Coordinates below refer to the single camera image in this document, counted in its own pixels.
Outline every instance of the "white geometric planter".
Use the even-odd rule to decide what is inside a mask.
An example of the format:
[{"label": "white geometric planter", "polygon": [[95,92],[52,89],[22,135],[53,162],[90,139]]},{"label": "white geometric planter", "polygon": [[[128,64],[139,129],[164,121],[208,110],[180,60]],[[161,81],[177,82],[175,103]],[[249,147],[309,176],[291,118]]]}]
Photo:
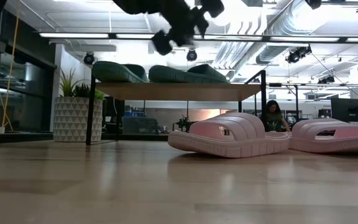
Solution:
[{"label": "white geometric planter", "polygon": [[[53,140],[56,142],[85,142],[89,99],[56,97]],[[92,138],[100,141],[102,135],[103,101],[94,100]]]}]

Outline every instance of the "wooden floor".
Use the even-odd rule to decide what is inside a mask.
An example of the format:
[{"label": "wooden floor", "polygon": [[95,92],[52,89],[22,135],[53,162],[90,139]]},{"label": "wooden floor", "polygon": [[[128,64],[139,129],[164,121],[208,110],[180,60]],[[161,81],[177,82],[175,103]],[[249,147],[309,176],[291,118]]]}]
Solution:
[{"label": "wooden floor", "polygon": [[250,159],[166,142],[0,144],[0,224],[358,224],[358,156]]}]

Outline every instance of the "pink slide sandal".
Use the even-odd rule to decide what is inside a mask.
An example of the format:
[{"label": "pink slide sandal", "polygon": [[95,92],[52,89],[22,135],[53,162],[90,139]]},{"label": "pink slide sandal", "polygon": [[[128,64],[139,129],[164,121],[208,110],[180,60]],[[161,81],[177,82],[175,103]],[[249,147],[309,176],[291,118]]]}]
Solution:
[{"label": "pink slide sandal", "polygon": [[273,154],[287,150],[289,143],[288,133],[265,133],[262,121],[245,113],[221,114],[191,125],[190,133],[174,131],[168,136],[174,148],[228,158]]},{"label": "pink slide sandal", "polygon": [[[317,136],[335,131],[334,136]],[[314,153],[358,153],[358,126],[336,119],[300,121],[292,128],[290,149]]]}]

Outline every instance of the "woman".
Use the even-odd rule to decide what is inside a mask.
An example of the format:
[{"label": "woman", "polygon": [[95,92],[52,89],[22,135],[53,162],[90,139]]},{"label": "woman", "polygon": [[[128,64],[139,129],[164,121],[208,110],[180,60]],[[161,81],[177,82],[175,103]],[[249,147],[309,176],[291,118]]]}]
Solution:
[{"label": "woman", "polygon": [[269,131],[282,131],[281,124],[284,125],[286,131],[291,131],[288,123],[285,121],[283,115],[281,114],[278,103],[275,100],[270,100],[267,102],[266,121]]}]

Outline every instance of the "dark hair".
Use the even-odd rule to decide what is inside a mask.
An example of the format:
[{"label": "dark hair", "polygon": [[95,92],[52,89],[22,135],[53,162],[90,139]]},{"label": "dark hair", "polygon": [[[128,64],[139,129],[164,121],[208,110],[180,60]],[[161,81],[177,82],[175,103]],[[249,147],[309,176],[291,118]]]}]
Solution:
[{"label": "dark hair", "polygon": [[270,100],[269,102],[267,102],[267,109],[269,109],[271,106],[276,105],[276,111],[274,111],[274,113],[281,113],[280,110],[280,106],[278,105],[278,103],[275,100]]}]

